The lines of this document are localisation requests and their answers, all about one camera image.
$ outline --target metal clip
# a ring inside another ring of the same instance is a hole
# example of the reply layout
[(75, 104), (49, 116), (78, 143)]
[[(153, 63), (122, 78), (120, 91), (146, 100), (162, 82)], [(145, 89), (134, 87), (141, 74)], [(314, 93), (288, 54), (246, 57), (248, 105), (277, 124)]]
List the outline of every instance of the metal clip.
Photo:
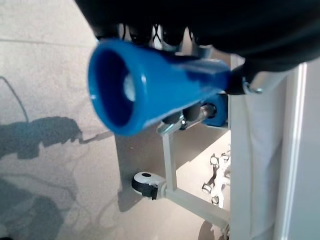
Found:
[(282, 72), (259, 72), (251, 83), (247, 82), (245, 77), (242, 77), (242, 88), (245, 94), (262, 94), (274, 89), (290, 71)]

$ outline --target caster wheel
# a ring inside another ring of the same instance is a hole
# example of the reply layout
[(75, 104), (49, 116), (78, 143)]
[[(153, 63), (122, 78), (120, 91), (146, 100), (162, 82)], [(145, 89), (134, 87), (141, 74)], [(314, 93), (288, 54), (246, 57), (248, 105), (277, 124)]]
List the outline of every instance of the caster wheel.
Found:
[(210, 158), (210, 165), (213, 165), (214, 168), (219, 167), (219, 161), (215, 154), (213, 154)]
[(131, 186), (137, 194), (156, 200), (159, 198), (158, 190), (165, 182), (163, 177), (144, 171), (134, 175)]
[(219, 204), (219, 197), (214, 196), (213, 198), (211, 198), (211, 203), (215, 206), (218, 206)]
[(204, 183), (204, 184), (202, 185), (202, 192), (204, 192), (205, 194), (210, 194), (210, 193), (211, 193), (211, 190), (212, 190), (212, 188), (211, 188), (210, 185), (208, 185), (208, 184), (206, 184), (206, 183)]

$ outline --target black fabric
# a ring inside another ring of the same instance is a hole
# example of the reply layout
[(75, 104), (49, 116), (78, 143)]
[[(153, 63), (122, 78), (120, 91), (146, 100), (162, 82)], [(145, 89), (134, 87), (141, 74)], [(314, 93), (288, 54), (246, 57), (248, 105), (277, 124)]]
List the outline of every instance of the black fabric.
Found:
[(244, 57), (251, 72), (286, 71), (320, 56), (319, 0), (76, 2), (96, 36), (118, 23), (188, 27), (216, 49)]

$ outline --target gray floor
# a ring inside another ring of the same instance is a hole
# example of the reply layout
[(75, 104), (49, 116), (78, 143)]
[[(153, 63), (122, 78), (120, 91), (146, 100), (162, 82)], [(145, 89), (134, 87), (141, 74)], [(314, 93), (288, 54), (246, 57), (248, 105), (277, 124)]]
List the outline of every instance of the gray floor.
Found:
[[(95, 44), (71, 0), (0, 0), (0, 224), (15, 240), (217, 240), (200, 217), (132, 191), (136, 172), (164, 175), (161, 139), (154, 127), (114, 137), (98, 120), (86, 85)], [(202, 194), (209, 159), (193, 159), (223, 133), (176, 135), (182, 188)]]

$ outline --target blue funnel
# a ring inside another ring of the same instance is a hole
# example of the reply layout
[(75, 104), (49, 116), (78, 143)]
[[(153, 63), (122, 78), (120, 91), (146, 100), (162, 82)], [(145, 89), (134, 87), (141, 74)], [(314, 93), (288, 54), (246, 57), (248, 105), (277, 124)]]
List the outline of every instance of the blue funnel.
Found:
[(173, 55), (121, 40), (101, 42), (88, 70), (97, 115), (114, 133), (130, 136), (227, 89), (220, 60)]

